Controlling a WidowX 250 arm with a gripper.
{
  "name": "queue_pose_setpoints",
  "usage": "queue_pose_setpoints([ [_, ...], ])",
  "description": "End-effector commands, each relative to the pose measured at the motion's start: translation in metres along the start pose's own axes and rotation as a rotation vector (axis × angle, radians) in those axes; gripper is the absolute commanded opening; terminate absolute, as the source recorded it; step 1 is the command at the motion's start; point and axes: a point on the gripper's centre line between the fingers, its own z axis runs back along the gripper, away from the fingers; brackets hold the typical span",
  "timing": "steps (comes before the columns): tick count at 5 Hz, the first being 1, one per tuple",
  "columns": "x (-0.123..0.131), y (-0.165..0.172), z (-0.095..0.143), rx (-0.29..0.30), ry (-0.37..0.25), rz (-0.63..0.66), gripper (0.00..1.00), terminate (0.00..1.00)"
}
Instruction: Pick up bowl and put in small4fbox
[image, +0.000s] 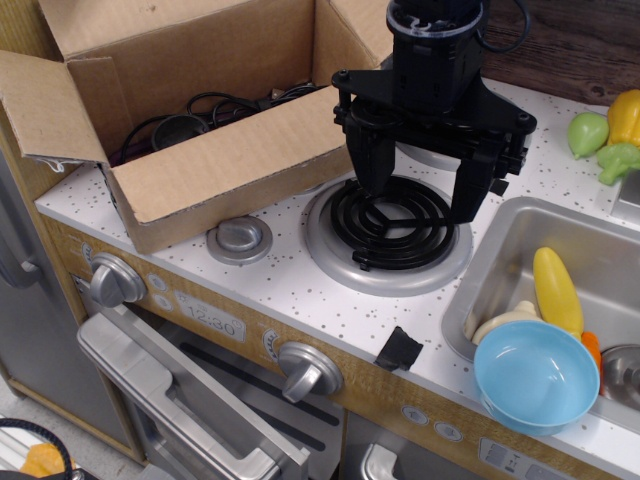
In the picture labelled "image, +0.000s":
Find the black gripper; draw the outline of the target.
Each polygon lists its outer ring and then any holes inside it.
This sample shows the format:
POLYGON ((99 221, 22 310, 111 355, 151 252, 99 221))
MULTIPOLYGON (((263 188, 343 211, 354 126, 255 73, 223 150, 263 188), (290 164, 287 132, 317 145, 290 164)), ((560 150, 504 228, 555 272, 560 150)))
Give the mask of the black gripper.
POLYGON ((474 220, 496 176, 520 173, 535 118, 492 93, 481 76, 484 19, 390 19, 393 51, 378 70, 342 69, 335 121, 360 186, 379 195, 395 168, 397 142, 461 160, 453 223, 474 220))

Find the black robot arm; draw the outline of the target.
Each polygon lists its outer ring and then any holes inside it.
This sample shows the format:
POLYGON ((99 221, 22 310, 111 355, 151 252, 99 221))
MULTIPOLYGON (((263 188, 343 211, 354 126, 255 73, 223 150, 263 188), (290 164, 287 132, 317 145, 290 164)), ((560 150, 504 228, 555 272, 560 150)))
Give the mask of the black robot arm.
POLYGON ((490 191, 520 173, 535 117, 490 91, 481 77, 489 19, 486 1, 392 1, 389 66, 340 70, 335 121, 360 186, 383 192, 397 144, 459 160, 451 200, 455 224, 474 219, 490 191))

